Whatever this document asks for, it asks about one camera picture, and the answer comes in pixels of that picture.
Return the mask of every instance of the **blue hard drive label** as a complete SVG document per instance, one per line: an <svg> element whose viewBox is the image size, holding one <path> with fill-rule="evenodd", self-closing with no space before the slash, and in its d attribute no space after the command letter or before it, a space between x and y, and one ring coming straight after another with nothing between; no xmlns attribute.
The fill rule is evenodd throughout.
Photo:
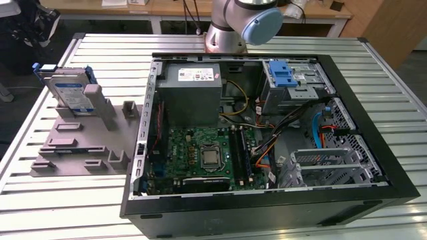
<svg viewBox="0 0 427 240"><path fill-rule="evenodd" d="M80 83L56 83L56 92L76 115L91 115L94 105L84 95L84 85Z"/></svg>

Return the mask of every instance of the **gray plastic stand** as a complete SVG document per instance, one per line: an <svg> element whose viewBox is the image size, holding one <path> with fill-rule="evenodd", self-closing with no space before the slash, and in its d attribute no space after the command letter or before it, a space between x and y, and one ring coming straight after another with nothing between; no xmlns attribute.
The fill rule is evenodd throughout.
<svg viewBox="0 0 427 240"><path fill-rule="evenodd" d="M143 106L134 101L114 106L102 90L98 84L84 89L96 115L75 116L68 108L56 108L59 117L31 166L31 176L126 174Z"/></svg>

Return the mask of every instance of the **yellow wire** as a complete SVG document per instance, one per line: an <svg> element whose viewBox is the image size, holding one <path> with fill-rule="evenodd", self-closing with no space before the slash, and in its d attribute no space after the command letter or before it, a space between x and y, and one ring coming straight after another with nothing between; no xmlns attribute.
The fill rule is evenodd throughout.
<svg viewBox="0 0 427 240"><path fill-rule="evenodd" d="M243 93L246 104L244 104L244 108L240 111L220 113L219 115L222 115L222 116L232 116L232 115L238 115L238 114L243 113L247 110L248 104L250 104L247 93L242 89L242 87L231 80L227 80L227 82L231 83L240 90L240 92Z"/></svg>

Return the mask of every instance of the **table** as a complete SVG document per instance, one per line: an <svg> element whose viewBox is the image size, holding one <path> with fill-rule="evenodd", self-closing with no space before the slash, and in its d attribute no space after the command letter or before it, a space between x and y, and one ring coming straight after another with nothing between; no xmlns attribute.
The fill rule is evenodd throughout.
<svg viewBox="0 0 427 240"><path fill-rule="evenodd" d="M184 9L183 1L150 0L146 6L130 4L127 8L103 9L102 0L40 0L42 4L60 11L60 18L64 20L147 20L151 21L154 34L162 34L162 21L183 21ZM211 21L212 0L196 0L200 21ZM334 11L323 7L318 0L311 0L306 7L307 24L333 25L327 36L338 38L345 28L346 22L353 18L346 7L341 11ZM325 5L330 6L333 0L325 0ZM188 0L187 5L194 16L196 8L194 1ZM300 19L286 17L283 23L300 23Z"/></svg>
<svg viewBox="0 0 427 240"><path fill-rule="evenodd" d="M112 104L144 100L154 52L204 51L195 35L87 34L74 39L60 66L94 68ZM248 46L250 53L327 54L354 90L422 196L385 208L349 225L226 234L203 239L426 239L427 109L369 43L355 38L275 37ZM58 101L44 88L0 162L2 240L139 240L142 233L119 218L126 175L30 176L47 139Z"/></svg>

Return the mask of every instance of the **motherboard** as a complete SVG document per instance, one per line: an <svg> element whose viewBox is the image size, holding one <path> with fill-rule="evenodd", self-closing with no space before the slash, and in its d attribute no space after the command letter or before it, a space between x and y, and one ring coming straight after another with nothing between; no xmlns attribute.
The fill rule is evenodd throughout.
<svg viewBox="0 0 427 240"><path fill-rule="evenodd" d="M167 161L152 166L156 191L187 193L186 186L190 192L264 189L263 172L251 171L248 151L255 145L250 127L171 128Z"/></svg>

